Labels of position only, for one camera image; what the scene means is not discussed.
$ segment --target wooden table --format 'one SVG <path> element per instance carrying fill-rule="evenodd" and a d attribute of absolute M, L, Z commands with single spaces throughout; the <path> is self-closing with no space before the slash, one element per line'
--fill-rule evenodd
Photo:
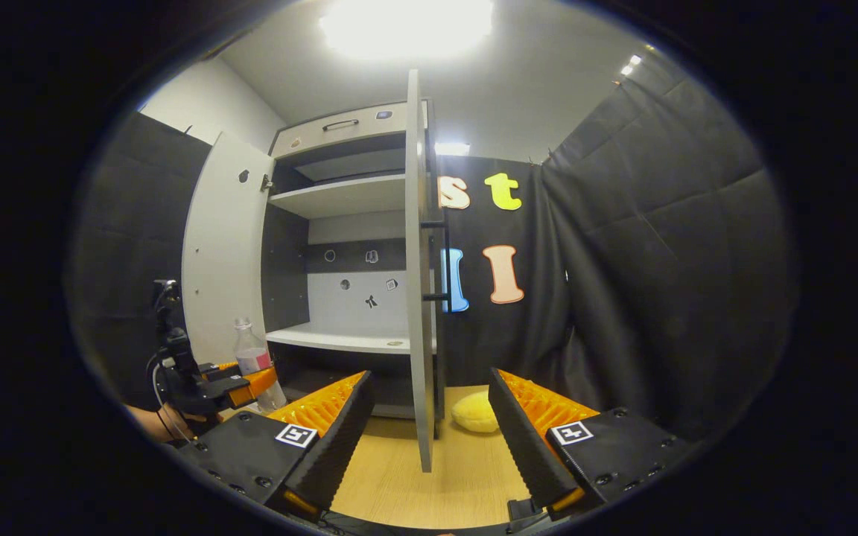
<path fill-rule="evenodd" d="M 501 431 L 480 434 L 452 420 L 451 408 L 488 386 L 446 387 L 445 418 L 433 443 L 433 470 L 419 465 L 416 423 L 371 417 L 331 510 L 420 529 L 508 523 L 508 501 L 531 496 Z"/>

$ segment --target water bottle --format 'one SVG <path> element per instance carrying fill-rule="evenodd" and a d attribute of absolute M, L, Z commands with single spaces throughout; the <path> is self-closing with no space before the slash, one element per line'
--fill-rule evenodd
<path fill-rule="evenodd" d="M 273 366 L 266 340 L 253 335 L 252 327 L 253 323 L 248 318 L 234 321 L 234 329 L 238 330 L 238 342 L 234 345 L 234 356 L 238 360 L 238 366 L 241 367 L 243 376 Z M 267 413 L 286 405 L 287 398 L 283 396 L 280 381 L 273 381 L 273 385 L 269 389 L 260 393 L 256 397 L 256 404 L 258 404 L 260 413 Z"/>

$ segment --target yellow plush toy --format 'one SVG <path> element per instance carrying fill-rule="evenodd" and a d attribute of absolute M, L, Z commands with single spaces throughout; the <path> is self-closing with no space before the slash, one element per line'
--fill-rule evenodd
<path fill-rule="evenodd" d="M 466 430 L 473 432 L 494 432 L 498 430 L 498 421 L 492 405 L 488 403 L 488 391 L 470 394 L 452 406 L 452 418 Z"/>

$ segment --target orange letter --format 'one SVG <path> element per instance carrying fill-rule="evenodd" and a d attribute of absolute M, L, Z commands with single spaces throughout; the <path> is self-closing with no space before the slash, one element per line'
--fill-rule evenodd
<path fill-rule="evenodd" d="M 490 246 L 483 249 L 492 265 L 492 281 L 495 291 L 492 293 L 492 303 L 512 303 L 525 297 L 525 292 L 518 288 L 515 282 L 515 266 L 512 257 L 515 248 L 511 246 Z"/>
<path fill-rule="evenodd" d="M 512 198 L 512 189 L 518 187 L 518 181 L 508 179 L 507 174 L 498 173 L 486 179 L 492 187 L 492 202 L 501 210 L 514 211 L 521 207 L 521 200 Z"/>
<path fill-rule="evenodd" d="M 466 188 L 465 181 L 459 177 L 439 177 L 439 206 L 463 210 L 471 201 Z"/>

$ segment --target cabinet door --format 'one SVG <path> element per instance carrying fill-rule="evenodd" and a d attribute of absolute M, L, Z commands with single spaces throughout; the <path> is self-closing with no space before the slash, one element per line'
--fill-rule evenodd
<path fill-rule="evenodd" d="M 221 133 L 194 187 L 184 228 L 181 296 L 191 350 L 198 363 L 234 360 L 234 318 L 248 316 L 264 333 L 260 249 L 273 159 Z"/>
<path fill-rule="evenodd" d="M 422 471 L 430 472 L 436 404 L 433 399 L 432 307 L 431 302 L 422 299 L 430 292 L 429 238 L 420 223 L 428 220 L 431 198 L 427 192 L 423 113 L 419 72 L 412 70 L 409 71 L 406 99 L 406 316 L 419 458 Z"/>

